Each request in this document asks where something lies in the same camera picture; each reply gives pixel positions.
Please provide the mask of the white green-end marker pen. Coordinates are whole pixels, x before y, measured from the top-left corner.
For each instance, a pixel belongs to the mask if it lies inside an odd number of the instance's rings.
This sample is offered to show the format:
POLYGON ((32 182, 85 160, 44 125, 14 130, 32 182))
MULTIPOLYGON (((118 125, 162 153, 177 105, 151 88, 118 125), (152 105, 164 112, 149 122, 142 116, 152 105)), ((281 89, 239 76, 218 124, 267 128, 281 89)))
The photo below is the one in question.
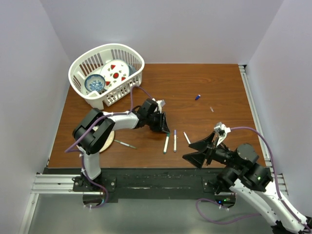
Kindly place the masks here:
POLYGON ((168 144, 169 144, 169 137, 170 137, 170 134, 167 133, 167 134, 166 134, 165 143, 164 143, 164 148, 163 148, 163 153, 164 153, 164 154, 167 153, 168 144))

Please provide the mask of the white purple-tip marker pen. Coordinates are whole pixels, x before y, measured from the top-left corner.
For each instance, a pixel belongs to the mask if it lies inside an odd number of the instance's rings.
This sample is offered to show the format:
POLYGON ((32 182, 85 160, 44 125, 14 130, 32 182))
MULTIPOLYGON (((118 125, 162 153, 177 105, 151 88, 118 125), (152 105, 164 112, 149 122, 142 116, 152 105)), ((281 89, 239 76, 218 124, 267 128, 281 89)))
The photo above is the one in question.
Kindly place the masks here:
POLYGON ((174 129, 174 153, 177 152, 177 130, 174 129))

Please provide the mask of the grey green pen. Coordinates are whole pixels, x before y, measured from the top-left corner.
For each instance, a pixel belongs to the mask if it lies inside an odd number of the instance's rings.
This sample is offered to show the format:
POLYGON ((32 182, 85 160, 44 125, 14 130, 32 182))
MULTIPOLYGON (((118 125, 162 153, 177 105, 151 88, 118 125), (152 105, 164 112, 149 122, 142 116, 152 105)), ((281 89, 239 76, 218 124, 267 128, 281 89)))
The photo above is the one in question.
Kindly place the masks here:
POLYGON ((117 143, 119 143, 119 144, 121 144, 121 145, 124 145, 124 146, 126 146, 126 147, 130 147, 130 148, 132 148, 132 149, 137 149, 135 146, 132 146, 132 145, 130 145, 130 144, 127 144, 127 143, 125 143, 125 142, 122 142, 122 141, 119 141, 119 140, 116 140, 116 139, 114 139, 114 142, 117 142, 117 143))

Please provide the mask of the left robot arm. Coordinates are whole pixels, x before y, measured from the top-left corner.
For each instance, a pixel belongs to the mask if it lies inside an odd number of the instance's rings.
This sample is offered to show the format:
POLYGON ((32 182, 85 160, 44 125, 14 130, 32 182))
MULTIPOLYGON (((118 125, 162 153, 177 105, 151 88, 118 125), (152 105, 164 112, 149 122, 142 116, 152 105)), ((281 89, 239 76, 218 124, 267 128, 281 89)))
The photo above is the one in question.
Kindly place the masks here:
POLYGON ((166 113, 162 110, 164 105, 164 100, 148 98, 138 110, 108 113, 93 108, 73 130, 75 143, 72 147, 81 150, 82 173, 86 177, 83 184, 89 191, 96 191, 101 186, 99 152, 112 131, 149 126, 153 132, 170 133, 166 113))

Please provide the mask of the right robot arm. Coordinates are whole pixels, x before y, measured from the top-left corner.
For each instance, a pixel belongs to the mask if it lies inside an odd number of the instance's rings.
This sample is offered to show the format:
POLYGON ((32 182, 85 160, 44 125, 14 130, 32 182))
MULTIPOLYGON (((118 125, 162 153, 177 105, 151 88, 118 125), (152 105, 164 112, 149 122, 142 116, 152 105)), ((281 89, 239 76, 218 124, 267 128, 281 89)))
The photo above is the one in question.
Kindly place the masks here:
POLYGON ((225 168, 216 177, 220 190, 234 192, 250 204, 268 222, 275 234, 310 234, 311 217, 301 214, 281 194, 268 167, 257 163, 259 158, 250 144, 241 144, 234 151, 224 143, 226 131, 215 130, 208 137, 189 144, 194 153, 183 159, 197 168, 217 161, 225 168))

